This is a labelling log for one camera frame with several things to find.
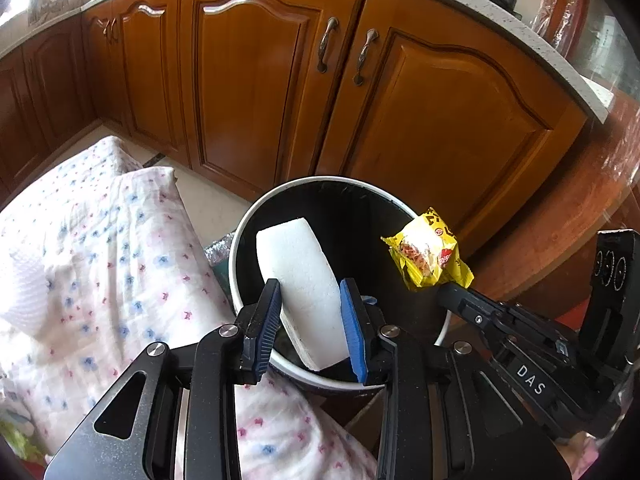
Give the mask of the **yellow noodle wrapper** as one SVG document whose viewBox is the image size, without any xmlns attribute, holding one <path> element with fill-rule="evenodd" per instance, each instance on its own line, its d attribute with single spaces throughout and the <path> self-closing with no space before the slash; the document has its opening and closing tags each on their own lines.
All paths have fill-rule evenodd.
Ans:
<svg viewBox="0 0 640 480">
<path fill-rule="evenodd" d="M 408 289 L 454 282 L 469 288 L 471 269 L 460 257 L 457 237 L 434 208 L 406 224 L 400 232 L 382 237 Z"/>
</svg>

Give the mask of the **white foam block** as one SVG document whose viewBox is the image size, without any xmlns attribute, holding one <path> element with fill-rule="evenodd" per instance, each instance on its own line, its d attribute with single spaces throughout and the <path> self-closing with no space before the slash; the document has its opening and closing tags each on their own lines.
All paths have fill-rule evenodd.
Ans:
<svg viewBox="0 0 640 480">
<path fill-rule="evenodd" d="M 282 295 L 281 321 L 304 366 L 320 372 L 348 357 L 335 275 L 304 218 L 256 234 L 262 278 L 274 278 Z"/>
</svg>

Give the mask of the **green snack bag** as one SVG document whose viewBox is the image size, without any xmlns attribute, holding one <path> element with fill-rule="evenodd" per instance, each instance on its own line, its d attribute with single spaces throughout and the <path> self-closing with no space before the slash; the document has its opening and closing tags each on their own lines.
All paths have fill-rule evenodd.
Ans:
<svg viewBox="0 0 640 480">
<path fill-rule="evenodd" d="M 25 462 L 42 464 L 42 454 L 38 448 L 20 430 L 10 422 L 0 422 L 0 432 L 14 454 Z"/>
</svg>

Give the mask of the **brown lower kitchen cabinets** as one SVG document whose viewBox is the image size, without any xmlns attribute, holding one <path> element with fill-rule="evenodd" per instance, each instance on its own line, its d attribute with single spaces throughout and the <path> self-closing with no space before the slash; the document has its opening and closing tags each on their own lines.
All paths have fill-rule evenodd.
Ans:
<svg viewBox="0 0 640 480">
<path fill-rule="evenodd" d="M 584 239 L 504 232 L 608 104 L 488 0 L 92 0 L 1 55 L 1 196 L 96 119 L 244 198 L 337 174 L 448 214 L 501 299 Z"/>
</svg>

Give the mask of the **floral white tablecloth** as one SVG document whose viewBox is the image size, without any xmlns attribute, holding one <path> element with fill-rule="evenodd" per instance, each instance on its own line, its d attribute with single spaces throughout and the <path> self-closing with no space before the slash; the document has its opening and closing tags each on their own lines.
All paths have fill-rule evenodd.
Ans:
<svg viewBox="0 0 640 480">
<path fill-rule="evenodd" d="M 42 462 L 148 344 L 194 344 L 231 320 L 174 172 L 116 136 L 2 211 L 1 420 Z"/>
</svg>

